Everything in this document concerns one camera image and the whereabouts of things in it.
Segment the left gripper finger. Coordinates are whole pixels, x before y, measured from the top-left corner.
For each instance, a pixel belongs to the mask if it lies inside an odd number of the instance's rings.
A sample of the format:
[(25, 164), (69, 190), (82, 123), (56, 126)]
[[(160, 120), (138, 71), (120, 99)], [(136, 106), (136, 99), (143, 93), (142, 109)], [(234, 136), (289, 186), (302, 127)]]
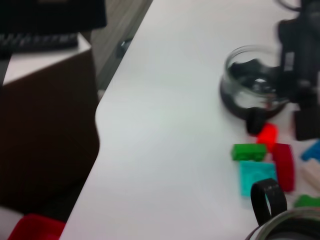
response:
[(310, 107), (294, 112), (295, 138), (312, 140), (320, 138), (320, 108)]

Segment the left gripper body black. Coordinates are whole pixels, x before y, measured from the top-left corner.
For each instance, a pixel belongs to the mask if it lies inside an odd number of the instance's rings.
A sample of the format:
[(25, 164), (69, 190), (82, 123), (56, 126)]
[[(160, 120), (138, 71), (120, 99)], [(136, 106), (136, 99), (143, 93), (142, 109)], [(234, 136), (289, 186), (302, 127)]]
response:
[(277, 95), (298, 105), (316, 105), (320, 72), (318, 19), (299, 16), (282, 20), (277, 33), (281, 43)]

